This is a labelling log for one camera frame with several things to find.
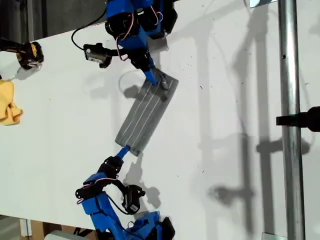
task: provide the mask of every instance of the floor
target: floor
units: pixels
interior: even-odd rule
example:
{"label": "floor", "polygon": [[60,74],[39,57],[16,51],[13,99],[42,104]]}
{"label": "floor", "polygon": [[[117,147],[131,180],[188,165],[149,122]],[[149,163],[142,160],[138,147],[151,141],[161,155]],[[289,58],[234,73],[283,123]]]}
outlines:
{"label": "floor", "polygon": [[0,239],[20,240],[19,219],[0,215]]}

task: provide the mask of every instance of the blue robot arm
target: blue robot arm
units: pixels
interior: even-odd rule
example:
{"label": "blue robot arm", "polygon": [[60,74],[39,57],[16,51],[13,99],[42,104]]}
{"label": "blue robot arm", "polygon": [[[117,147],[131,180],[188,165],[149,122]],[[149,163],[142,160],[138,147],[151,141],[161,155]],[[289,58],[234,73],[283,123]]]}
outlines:
{"label": "blue robot arm", "polygon": [[82,204],[84,212],[91,217],[99,239],[106,240],[106,236],[111,236],[115,240],[172,240],[175,235],[172,223],[168,217],[161,222],[158,212],[146,213],[134,222],[133,227],[124,228],[111,206],[110,200],[113,200],[103,191],[105,186],[114,184],[123,194],[124,210],[119,210],[127,215],[134,215],[139,211],[139,199],[145,192],[139,186],[124,186],[117,180],[123,157],[129,150],[128,146],[124,147],[116,156],[107,158],[101,164],[97,173],[91,175],[83,183],[83,187],[76,190],[78,203]]}
{"label": "blue robot arm", "polygon": [[152,70],[155,64],[147,38],[163,38],[171,33],[178,17],[173,2],[175,0],[109,0],[105,29],[114,37],[117,50],[103,48],[101,43],[85,44],[86,59],[99,62],[101,68],[108,67],[112,57],[117,55],[123,61],[130,59],[132,65],[141,69],[146,78],[156,85]]}

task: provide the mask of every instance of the white tabletop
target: white tabletop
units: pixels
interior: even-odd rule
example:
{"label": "white tabletop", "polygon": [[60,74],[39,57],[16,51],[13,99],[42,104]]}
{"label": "white tabletop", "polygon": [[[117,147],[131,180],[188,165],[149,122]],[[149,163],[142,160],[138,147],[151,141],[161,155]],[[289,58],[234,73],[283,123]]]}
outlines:
{"label": "white tabletop", "polygon": [[[177,240],[260,240],[264,231],[285,236],[277,4],[250,10],[241,0],[175,5],[168,51],[151,54],[179,86],[143,158],[126,156],[119,178],[144,186],[143,209],[170,216]],[[298,1],[302,111],[320,104],[319,14],[318,1]],[[123,91],[141,86],[144,77],[117,57],[99,69],[70,36],[39,41],[45,62],[33,74],[16,75],[15,55],[0,53],[0,73],[14,78],[14,101],[24,111],[19,125],[0,126],[0,214],[92,228],[75,190],[120,149],[115,137],[134,102]],[[103,24],[75,40],[115,48]],[[303,156],[306,235],[315,240],[320,140],[305,129],[302,136],[311,144]],[[115,187],[105,190],[121,203]],[[117,213],[124,226],[132,220]]]}

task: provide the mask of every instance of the metal rod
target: metal rod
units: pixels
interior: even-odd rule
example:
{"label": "metal rod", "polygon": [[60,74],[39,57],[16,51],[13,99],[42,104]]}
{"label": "metal rod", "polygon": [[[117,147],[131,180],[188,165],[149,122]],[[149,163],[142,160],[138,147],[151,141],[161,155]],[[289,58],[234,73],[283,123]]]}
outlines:
{"label": "metal rod", "polygon": [[[282,115],[300,112],[296,0],[278,0]],[[305,240],[301,131],[282,127],[287,239]]]}
{"label": "metal rod", "polygon": [[33,0],[27,1],[27,24],[28,24],[28,41],[35,40],[35,28],[34,28],[34,3]]}

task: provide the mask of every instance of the yellow cloth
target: yellow cloth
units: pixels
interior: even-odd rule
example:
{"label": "yellow cloth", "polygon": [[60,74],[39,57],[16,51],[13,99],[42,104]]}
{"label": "yellow cloth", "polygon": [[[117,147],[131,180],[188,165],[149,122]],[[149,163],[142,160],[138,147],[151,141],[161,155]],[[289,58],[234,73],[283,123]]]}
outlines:
{"label": "yellow cloth", "polygon": [[14,104],[14,84],[0,79],[0,123],[17,124],[22,110]]}

